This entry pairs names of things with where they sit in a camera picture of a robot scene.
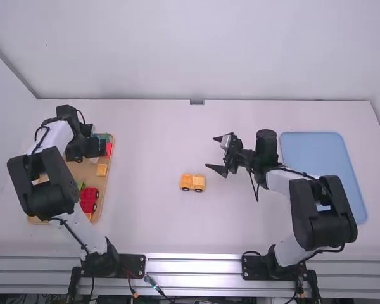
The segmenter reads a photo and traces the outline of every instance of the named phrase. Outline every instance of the white wall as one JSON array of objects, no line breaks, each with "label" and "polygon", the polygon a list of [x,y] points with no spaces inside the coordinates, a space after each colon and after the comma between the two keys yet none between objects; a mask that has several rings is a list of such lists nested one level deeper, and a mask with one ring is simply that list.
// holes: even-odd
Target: white wall
[{"label": "white wall", "polygon": [[29,131],[30,122],[36,120],[36,103],[36,98],[0,60],[0,193],[6,179],[10,179],[7,161],[20,154],[24,139],[31,142],[34,136]]},{"label": "white wall", "polygon": [[380,120],[380,0],[0,0],[0,50],[41,98],[368,99]]}]

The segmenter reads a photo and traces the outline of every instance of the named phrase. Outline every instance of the light blue mat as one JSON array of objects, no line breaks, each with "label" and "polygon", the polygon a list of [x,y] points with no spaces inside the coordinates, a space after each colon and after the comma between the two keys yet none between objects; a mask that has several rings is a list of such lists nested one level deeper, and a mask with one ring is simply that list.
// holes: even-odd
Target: light blue mat
[{"label": "light blue mat", "polygon": [[[355,172],[342,136],[335,132],[285,132],[280,136],[284,164],[311,175],[337,175],[357,224],[367,220]],[[328,209],[319,206],[319,210]]]}]

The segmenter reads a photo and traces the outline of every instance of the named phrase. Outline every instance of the red toy block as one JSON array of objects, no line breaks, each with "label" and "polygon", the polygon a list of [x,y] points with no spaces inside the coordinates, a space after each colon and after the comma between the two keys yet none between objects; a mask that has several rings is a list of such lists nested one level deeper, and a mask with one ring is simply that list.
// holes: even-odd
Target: red toy block
[{"label": "red toy block", "polygon": [[84,188],[80,192],[80,206],[84,213],[93,213],[97,209],[96,200],[100,194],[96,188]]},{"label": "red toy block", "polygon": [[108,142],[106,145],[106,152],[107,152],[107,157],[111,156],[111,151],[113,149],[113,144],[112,142]]}]

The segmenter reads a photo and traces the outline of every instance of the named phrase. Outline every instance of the wooden board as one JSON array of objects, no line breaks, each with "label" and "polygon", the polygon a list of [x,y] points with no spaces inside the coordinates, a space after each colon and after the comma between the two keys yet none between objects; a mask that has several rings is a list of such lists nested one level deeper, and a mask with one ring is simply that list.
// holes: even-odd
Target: wooden board
[{"label": "wooden board", "polygon": [[[97,163],[91,163],[87,158],[83,158],[83,162],[76,163],[74,161],[66,162],[69,170],[71,171],[76,183],[84,182],[86,187],[97,188],[100,195],[96,201],[97,209],[92,213],[90,222],[95,223],[99,220],[101,211],[103,209],[104,195],[106,192],[106,185],[108,179],[108,172],[110,171],[111,157],[114,150],[114,137],[108,134],[110,143],[112,143],[112,149],[110,157],[100,157]],[[105,176],[97,176],[97,167],[100,164],[107,164],[107,172]],[[47,181],[48,177],[43,175],[39,178],[38,183]],[[37,217],[27,217],[28,221],[32,224],[47,224],[48,222],[42,222]]]}]

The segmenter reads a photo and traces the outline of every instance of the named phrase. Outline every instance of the yellow toy block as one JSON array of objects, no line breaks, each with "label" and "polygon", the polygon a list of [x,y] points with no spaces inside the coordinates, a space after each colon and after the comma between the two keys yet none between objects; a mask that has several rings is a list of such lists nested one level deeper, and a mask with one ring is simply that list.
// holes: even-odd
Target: yellow toy block
[{"label": "yellow toy block", "polygon": [[107,164],[101,163],[97,166],[97,176],[106,176],[107,175]]},{"label": "yellow toy block", "polygon": [[203,192],[205,190],[205,176],[201,174],[183,174],[180,180],[180,189],[183,191],[194,190],[196,192]]}]

